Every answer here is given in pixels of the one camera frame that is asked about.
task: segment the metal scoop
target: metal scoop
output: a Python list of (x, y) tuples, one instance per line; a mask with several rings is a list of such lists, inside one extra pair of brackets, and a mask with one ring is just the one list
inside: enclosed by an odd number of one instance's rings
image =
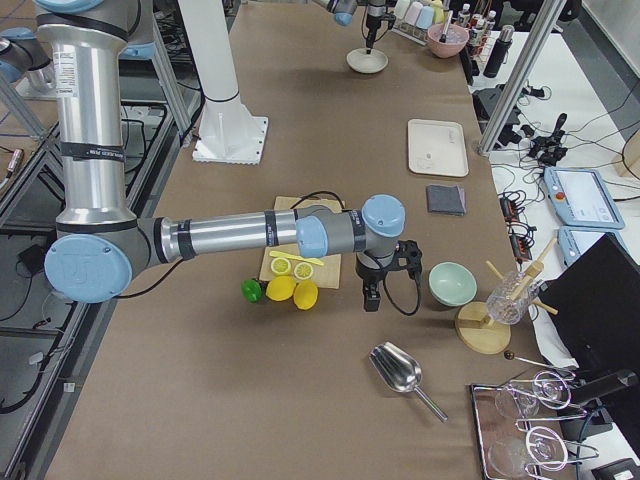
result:
[(386, 342), (375, 347), (369, 354), (369, 359), (391, 390), (399, 393), (416, 392), (441, 422), (447, 421), (449, 417), (420, 389), (422, 370), (407, 352)]

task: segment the tablet screen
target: tablet screen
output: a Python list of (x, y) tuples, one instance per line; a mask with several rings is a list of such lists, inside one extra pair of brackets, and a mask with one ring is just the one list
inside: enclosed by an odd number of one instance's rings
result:
[(575, 172), (559, 170), (557, 175), (571, 213), (576, 220), (615, 222), (607, 199), (593, 173), (579, 170)]

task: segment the black monitor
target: black monitor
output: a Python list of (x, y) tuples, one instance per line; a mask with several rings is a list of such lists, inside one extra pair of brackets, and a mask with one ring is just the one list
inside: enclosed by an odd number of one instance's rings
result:
[[(640, 375), (640, 267), (613, 235), (603, 235), (540, 299), (560, 338), (592, 381), (621, 369)], [(640, 386), (601, 398), (636, 455), (640, 456)]]

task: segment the yellow lemon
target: yellow lemon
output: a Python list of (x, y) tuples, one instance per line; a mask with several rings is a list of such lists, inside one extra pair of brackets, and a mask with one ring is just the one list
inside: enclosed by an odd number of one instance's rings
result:
[(318, 301), (318, 286), (311, 280), (303, 280), (296, 287), (293, 303), (300, 310), (309, 310)]
[(293, 276), (298, 280), (309, 280), (313, 277), (313, 266), (308, 262), (300, 262), (293, 269)]
[(288, 275), (291, 273), (291, 262), (282, 257), (274, 258), (271, 260), (271, 271), (276, 275)]
[(296, 288), (296, 281), (293, 277), (283, 275), (276, 277), (267, 285), (267, 291), (265, 292), (267, 297), (276, 302), (282, 302), (291, 298), (293, 291)]

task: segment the wooden stand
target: wooden stand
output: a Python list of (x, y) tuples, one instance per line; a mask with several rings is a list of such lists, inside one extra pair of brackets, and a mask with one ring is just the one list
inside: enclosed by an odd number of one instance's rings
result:
[[(540, 275), (544, 268), (542, 259), (555, 244), (556, 239), (551, 239), (540, 256), (531, 262), (531, 265), (524, 272), (520, 285), (509, 296), (512, 301), (516, 301), (531, 282)], [(500, 280), (504, 279), (504, 276), (491, 262), (487, 261), (487, 265)], [(545, 305), (537, 299), (532, 303), (550, 313), (558, 313), (555, 308)], [(511, 340), (511, 327), (492, 318), (485, 302), (471, 302), (460, 309), (456, 316), (456, 332), (458, 332), (460, 340), (471, 350), (487, 355), (502, 352)]]
[(486, 355), (500, 353), (511, 341), (511, 327), (494, 321), (484, 302), (471, 302), (460, 309), (456, 332), (467, 347)]

